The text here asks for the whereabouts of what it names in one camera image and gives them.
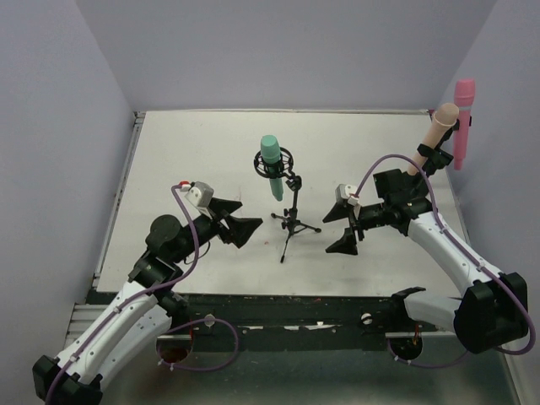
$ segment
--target black tripod stand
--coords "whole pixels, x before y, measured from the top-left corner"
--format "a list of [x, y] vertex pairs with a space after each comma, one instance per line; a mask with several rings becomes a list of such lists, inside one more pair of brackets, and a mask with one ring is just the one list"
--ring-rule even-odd
[[298, 193], [302, 188], [302, 178], [293, 172], [293, 155], [285, 148], [281, 148], [281, 159], [274, 164], [269, 164], [262, 159], [261, 152], [255, 155], [255, 171], [261, 177], [266, 179], [278, 179], [286, 177], [285, 184], [290, 191], [294, 193], [293, 207], [283, 210], [283, 216], [271, 213], [272, 218], [281, 219], [281, 227], [283, 230], [287, 230], [289, 234], [285, 240], [285, 247], [283, 249], [283, 255], [280, 262], [285, 260], [285, 253], [287, 252], [287, 246], [289, 240], [293, 235], [299, 234], [304, 230], [314, 230], [317, 234], [321, 233], [321, 228], [316, 228], [298, 220]]

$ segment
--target beige microphone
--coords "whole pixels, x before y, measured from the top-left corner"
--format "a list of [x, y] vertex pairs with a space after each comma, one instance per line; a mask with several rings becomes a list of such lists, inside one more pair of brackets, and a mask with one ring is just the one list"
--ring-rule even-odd
[[[437, 146], [437, 143], [439, 143], [446, 131], [456, 124], [458, 115], [459, 108], [455, 104], [446, 103], [439, 107], [431, 117], [431, 127], [429, 127], [428, 133], [425, 134], [422, 143], [430, 148]], [[422, 167], [427, 158], [416, 152], [413, 156], [413, 160], [418, 166]], [[409, 165], [407, 173], [414, 176], [418, 173], [418, 170], [416, 170], [416, 167], [413, 165]]]

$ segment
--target wall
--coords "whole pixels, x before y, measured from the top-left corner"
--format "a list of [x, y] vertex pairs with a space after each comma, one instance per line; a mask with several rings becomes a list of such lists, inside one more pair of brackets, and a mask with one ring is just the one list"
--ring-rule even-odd
[[78, 0], [138, 110], [427, 108], [494, 4]]
[[[540, 328], [540, 2], [499, 0], [459, 67], [474, 77], [467, 158], [451, 172], [474, 247], [508, 273], [522, 274]], [[452, 100], [453, 83], [443, 101]], [[518, 364], [537, 382], [540, 344]], [[534, 386], [540, 397], [540, 386]]]
[[0, 402], [42, 403], [96, 264], [132, 110], [73, 0], [0, 2]]

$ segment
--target green microphone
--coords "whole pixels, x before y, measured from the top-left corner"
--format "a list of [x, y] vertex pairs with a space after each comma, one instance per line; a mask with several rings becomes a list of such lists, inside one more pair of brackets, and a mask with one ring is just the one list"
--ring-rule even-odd
[[[274, 165], [281, 160], [281, 148], [278, 140], [273, 135], [265, 135], [261, 139], [261, 156], [264, 163]], [[278, 173], [278, 169], [268, 167], [269, 173]], [[284, 184], [281, 178], [270, 179], [270, 188], [276, 200], [284, 199]]]

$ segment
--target cable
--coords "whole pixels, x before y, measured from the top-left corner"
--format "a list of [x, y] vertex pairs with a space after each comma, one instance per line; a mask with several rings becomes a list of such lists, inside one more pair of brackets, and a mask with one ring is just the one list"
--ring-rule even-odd
[[193, 220], [192, 220], [192, 217], [190, 216], [189, 212], [187, 211], [187, 208], [186, 206], [184, 205], [184, 203], [182, 202], [182, 200], [180, 199], [180, 197], [178, 196], [178, 193], [176, 192], [177, 190], [181, 190], [181, 185], [174, 185], [173, 187], [170, 188], [170, 191], [172, 192], [173, 196], [175, 197], [175, 200], [176, 202], [178, 203], [178, 205], [180, 206], [180, 209], [181, 211], [183, 212], [184, 216], [186, 217], [186, 220], [187, 220], [187, 224], [189, 225], [189, 229], [190, 231], [192, 232], [192, 237], [193, 237], [193, 247], [194, 247], [194, 253], [195, 253], [195, 256], [193, 257], [193, 262], [191, 264], [191, 266], [187, 269], [187, 271], [182, 274], [180, 277], [174, 279], [174, 280], [171, 280], [167, 283], [163, 283], [163, 284], [158, 284], [158, 285], [155, 285], [154, 287], [151, 287], [149, 289], [145, 289], [143, 291], [140, 291], [134, 295], [132, 295], [131, 297], [127, 298], [124, 300], [124, 302], [122, 302], [121, 304], [119, 304], [117, 306], [117, 309], [118, 309], [118, 312], [111, 312], [93, 331], [92, 333], [90, 333], [90, 335], [88, 336], [88, 338], [81, 343], [80, 347], [71, 355], [69, 356], [69, 360], [66, 362], [66, 364], [60, 369], [60, 371], [58, 372], [57, 376], [54, 378], [54, 380], [52, 381], [51, 383], [51, 386], [49, 387], [49, 391], [47, 392], [47, 395], [46, 395], [46, 399], [45, 399], [45, 405], [51, 405], [51, 402], [52, 402], [52, 394], [53, 392], [56, 390], [57, 386], [58, 386], [58, 383], [60, 382], [60, 380], [63, 378], [64, 374], [66, 373], [66, 371], [69, 369], [69, 367], [71, 367], [73, 365], [73, 363], [75, 363], [77, 360], [78, 360], [78, 357], [80, 356], [80, 354], [90, 345], [90, 343], [95, 339], [95, 337], [103, 330], [103, 328], [116, 316], [117, 313], [120, 313], [122, 312], [122, 310], [128, 306], [129, 304], [131, 304], [134, 300], [136, 300], [137, 298], [143, 296], [143, 295], [146, 295], [146, 294], [150, 294], [150, 293], [153, 293], [155, 291], [158, 291], [160, 289], [166, 289], [166, 288], [169, 288], [169, 287], [172, 287], [173, 285], [175, 285], [176, 283], [182, 281], [183, 279], [185, 279], [186, 277], [188, 277], [192, 272], [193, 270], [195, 269], [195, 266], [197, 265], [197, 261], [199, 260], [199, 239], [197, 237], [197, 230], [195, 229], [195, 224], [193, 223]]
[[[208, 254], [208, 252], [210, 251], [210, 246], [211, 246], [211, 242], [209, 240], [207, 243], [206, 251], [204, 251], [204, 253], [201, 256], [199, 256], [199, 260], [201, 260], [203, 257], [205, 257]], [[184, 259], [184, 264], [192, 264], [192, 263], [193, 261], [191, 262], [187, 261], [187, 257]]]
[[529, 342], [528, 344], [520, 349], [520, 350], [507, 350], [505, 348], [496, 348], [495, 350], [504, 353], [504, 354], [510, 354], [510, 355], [521, 355], [525, 354], [531, 351], [531, 349], [534, 347], [534, 344], [537, 339], [537, 333], [536, 329], [534, 327], [534, 323], [532, 322], [531, 316], [528, 314], [527, 310], [523, 306], [523, 304], [519, 301], [519, 299], [516, 297], [516, 295], [504, 284], [497, 276], [495, 276], [492, 272], [490, 272], [485, 266], [482, 266], [481, 263], [474, 257], [467, 248], [460, 243], [459, 240], [457, 240], [451, 232], [444, 226], [442, 223], [442, 220], [439, 216], [439, 208], [437, 207], [437, 202], [435, 200], [435, 193], [433, 191], [433, 187], [431, 186], [431, 183], [429, 182], [428, 176], [424, 173], [422, 168], [417, 164], [414, 160], [410, 159], [407, 156], [404, 156], [402, 154], [388, 154], [386, 156], [383, 156], [379, 158], [367, 171], [364, 178], [360, 182], [360, 185], [358, 189], [356, 190], [356, 193], [354, 194], [355, 197], [358, 197], [359, 193], [362, 191], [362, 188], [364, 188], [365, 183], [368, 181], [369, 177], [371, 176], [371, 173], [373, 173], [373, 170], [384, 160], [390, 159], [390, 158], [398, 158], [398, 159], [404, 159], [411, 165], [413, 165], [420, 175], [424, 178], [425, 184], [428, 187], [429, 191], [429, 197], [431, 199], [431, 205], [433, 206], [433, 217], [435, 219], [435, 222], [437, 225], [439, 225], [440, 229], [444, 233], [444, 235], [452, 242], [452, 244], [467, 258], [469, 259], [477, 268], [480, 269], [480, 271], [484, 274], [486, 274], [489, 278], [491, 278], [494, 282], [497, 283], [497, 285], [505, 291], [505, 293], [510, 297], [514, 305], [517, 307], [517, 309], [520, 311], [520, 313], [525, 318], [526, 324], [529, 327]]
[[419, 369], [429, 369], [429, 370], [438, 370], [438, 369], [445, 369], [447, 367], [452, 367], [454, 365], [460, 364], [464, 359], [468, 357], [470, 354], [467, 350], [465, 353], [463, 353], [461, 356], [459, 356], [454, 361], [451, 361], [450, 363], [446, 364], [422, 364], [422, 363], [414, 363], [411, 360], [405, 360], [397, 356], [397, 354], [394, 353], [392, 350], [392, 346], [390, 345], [390, 339], [386, 340], [386, 348], [388, 348], [388, 351], [390, 352], [391, 356], [394, 358], [394, 361], [397, 361], [398, 363], [401, 363], [403, 365], [411, 365], [412, 367], [418, 367]]
[[[181, 329], [184, 329], [185, 327], [197, 325], [198, 323], [204, 323], [206, 321], [208, 320], [197, 319], [196, 321], [185, 323], [184, 325], [180, 325], [179, 327], [174, 327], [170, 329], [166, 334], [177, 332], [177, 331], [180, 331]], [[222, 364], [213, 365], [211, 367], [202, 367], [202, 368], [190, 367], [189, 365], [183, 365], [183, 364], [177, 364], [177, 363], [167, 363], [166, 361], [163, 360], [161, 356], [161, 351], [158, 348], [158, 356], [161, 358], [158, 365], [167, 365], [171, 368], [171, 371], [172, 369], [178, 369], [178, 370], [196, 371], [196, 372], [210, 372], [210, 371], [217, 371], [217, 370], [224, 369], [225, 367], [230, 365], [233, 361], [235, 361], [236, 356], [238, 355], [238, 350], [240, 348], [240, 338], [238, 337], [238, 332], [236, 331], [235, 327], [233, 327], [230, 323], [228, 323], [227, 321], [224, 321], [223, 319], [214, 318], [212, 319], [212, 321], [226, 325], [233, 332], [233, 336], [235, 337], [235, 348], [231, 356], [226, 361], [224, 361]]]

